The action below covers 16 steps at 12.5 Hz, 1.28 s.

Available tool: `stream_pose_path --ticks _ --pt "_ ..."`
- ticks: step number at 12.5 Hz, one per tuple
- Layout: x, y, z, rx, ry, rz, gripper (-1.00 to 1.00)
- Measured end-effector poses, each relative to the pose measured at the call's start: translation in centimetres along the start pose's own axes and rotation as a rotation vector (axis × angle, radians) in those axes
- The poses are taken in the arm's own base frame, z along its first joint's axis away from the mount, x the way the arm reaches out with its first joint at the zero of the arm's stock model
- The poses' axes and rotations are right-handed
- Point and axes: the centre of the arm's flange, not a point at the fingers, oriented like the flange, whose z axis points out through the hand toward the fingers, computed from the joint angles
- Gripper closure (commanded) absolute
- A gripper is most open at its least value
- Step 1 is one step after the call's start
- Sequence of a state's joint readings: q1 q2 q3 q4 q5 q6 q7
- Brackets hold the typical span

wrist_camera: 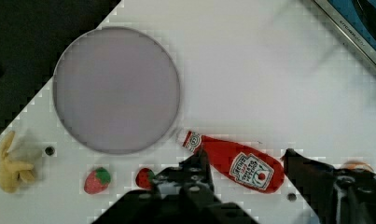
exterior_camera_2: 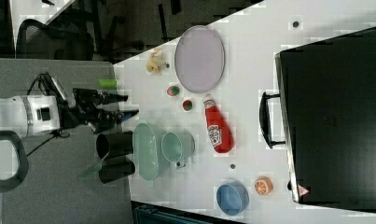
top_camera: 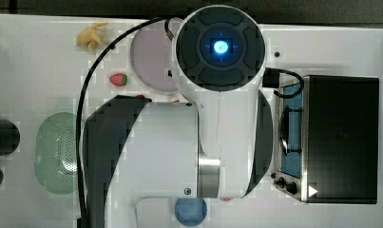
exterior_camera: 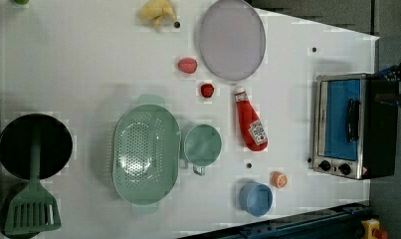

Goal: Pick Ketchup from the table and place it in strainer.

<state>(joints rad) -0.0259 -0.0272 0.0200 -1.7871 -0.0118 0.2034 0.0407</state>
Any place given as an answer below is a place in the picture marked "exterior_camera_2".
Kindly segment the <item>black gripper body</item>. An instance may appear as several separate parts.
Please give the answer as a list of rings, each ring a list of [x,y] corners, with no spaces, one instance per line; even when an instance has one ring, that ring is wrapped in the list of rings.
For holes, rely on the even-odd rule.
[[[106,91],[73,89],[76,103],[69,105],[67,99],[60,98],[61,128],[73,129],[78,125],[88,125],[93,133],[101,133],[112,128],[111,113],[99,109],[98,105],[111,103],[112,96]]]

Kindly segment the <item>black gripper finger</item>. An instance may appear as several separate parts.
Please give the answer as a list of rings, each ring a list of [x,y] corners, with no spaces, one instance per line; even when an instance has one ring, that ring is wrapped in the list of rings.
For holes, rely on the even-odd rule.
[[[111,113],[111,119],[116,123],[121,123],[127,119],[131,119],[139,113],[138,109],[134,110],[117,110]]]
[[[119,94],[107,94],[104,96],[102,101],[103,105],[118,103],[118,102],[126,102],[128,100],[128,95],[119,95]]]

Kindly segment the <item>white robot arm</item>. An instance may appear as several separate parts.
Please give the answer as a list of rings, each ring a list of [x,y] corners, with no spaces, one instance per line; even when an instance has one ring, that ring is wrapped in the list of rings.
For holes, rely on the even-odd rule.
[[[79,88],[73,89],[73,95],[73,105],[57,91],[0,98],[0,193],[16,188],[28,174],[24,138],[45,134],[59,137],[63,130],[79,125],[87,125],[98,134],[139,113],[137,109],[104,109],[105,105],[127,101],[126,95]]]

